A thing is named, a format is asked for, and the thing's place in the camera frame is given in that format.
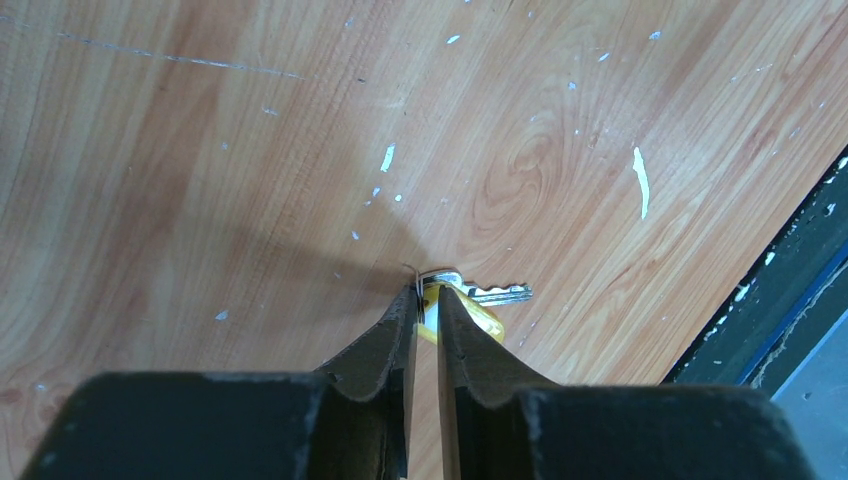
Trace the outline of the silver key with yellow tag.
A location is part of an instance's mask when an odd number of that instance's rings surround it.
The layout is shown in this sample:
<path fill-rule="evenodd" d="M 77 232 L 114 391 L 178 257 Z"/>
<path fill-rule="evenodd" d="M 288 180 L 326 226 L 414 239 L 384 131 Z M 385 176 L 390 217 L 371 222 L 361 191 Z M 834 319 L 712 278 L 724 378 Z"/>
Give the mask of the silver key with yellow tag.
<path fill-rule="evenodd" d="M 434 345 L 438 343 L 438 303 L 442 287 L 454 291 L 474 324 L 499 344 L 504 342 L 505 327 L 491 308 L 526 302 L 534 294 L 528 284 L 483 288 L 475 282 L 466 281 L 455 268 L 421 272 L 409 264 L 403 266 L 414 274 L 413 285 L 419 309 L 417 335 Z"/>

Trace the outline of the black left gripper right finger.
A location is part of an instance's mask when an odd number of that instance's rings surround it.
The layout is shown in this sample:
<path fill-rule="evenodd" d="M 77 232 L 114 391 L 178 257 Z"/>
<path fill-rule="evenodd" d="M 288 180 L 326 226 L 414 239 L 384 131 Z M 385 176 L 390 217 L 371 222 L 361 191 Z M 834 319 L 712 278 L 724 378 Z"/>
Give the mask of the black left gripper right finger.
<path fill-rule="evenodd" d="M 811 479 L 783 412 L 721 385 L 560 385 L 439 293 L 448 479 Z"/>

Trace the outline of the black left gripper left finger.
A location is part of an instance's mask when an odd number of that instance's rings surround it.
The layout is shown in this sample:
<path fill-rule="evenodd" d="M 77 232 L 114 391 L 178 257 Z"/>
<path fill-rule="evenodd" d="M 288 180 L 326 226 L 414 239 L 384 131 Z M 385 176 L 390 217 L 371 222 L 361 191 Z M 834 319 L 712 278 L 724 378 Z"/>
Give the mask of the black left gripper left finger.
<path fill-rule="evenodd" d="M 402 479 L 418 294 L 310 372 L 110 372 L 80 385 L 26 479 Z"/>

